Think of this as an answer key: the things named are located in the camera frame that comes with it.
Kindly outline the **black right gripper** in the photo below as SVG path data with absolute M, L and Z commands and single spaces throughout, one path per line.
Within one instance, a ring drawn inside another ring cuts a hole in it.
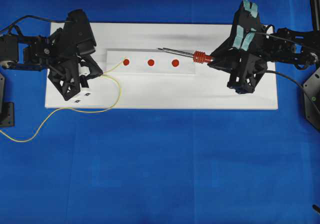
M 256 71 L 255 65 L 261 61 L 258 52 L 264 42 L 264 38 L 258 35 L 259 32 L 265 31 L 261 20 L 260 24 L 261 28 L 255 32 L 253 42 L 250 44 L 248 51 L 233 47 L 234 38 L 229 36 L 210 54 L 212 61 L 207 65 L 215 70 L 230 73 L 227 87 L 235 90 L 237 94 L 253 93 L 259 82 L 255 78 L 254 72 Z

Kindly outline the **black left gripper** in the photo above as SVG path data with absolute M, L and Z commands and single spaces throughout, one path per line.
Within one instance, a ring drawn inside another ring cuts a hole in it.
M 58 28 L 48 37 L 49 55 L 48 79 L 65 101 L 80 93 L 81 88 L 89 88 L 87 77 L 100 77 L 103 70 L 91 55 L 80 56 L 65 44 L 64 28 Z

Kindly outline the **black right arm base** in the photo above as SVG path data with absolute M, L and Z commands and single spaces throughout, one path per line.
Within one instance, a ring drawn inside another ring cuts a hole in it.
M 306 120 L 320 131 L 320 68 L 317 68 L 303 83 L 304 90 L 304 115 Z

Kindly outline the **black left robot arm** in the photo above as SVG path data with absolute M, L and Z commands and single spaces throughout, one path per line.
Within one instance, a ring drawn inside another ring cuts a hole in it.
M 48 37 L 25 36 L 17 25 L 0 38 L 0 65 L 19 71 L 48 70 L 48 79 L 65 101 L 103 74 L 92 58 L 96 41 L 89 26 L 65 24 Z

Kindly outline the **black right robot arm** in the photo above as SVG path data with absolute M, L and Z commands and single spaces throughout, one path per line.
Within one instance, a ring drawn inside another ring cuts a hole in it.
M 320 62 L 319 31 L 279 28 L 268 34 L 270 27 L 261 23 L 257 4 L 243 0 L 234 14 L 229 37 L 211 53 L 208 66 L 228 73 L 227 87 L 237 94 L 255 91 L 268 62 L 292 64 L 298 70 Z

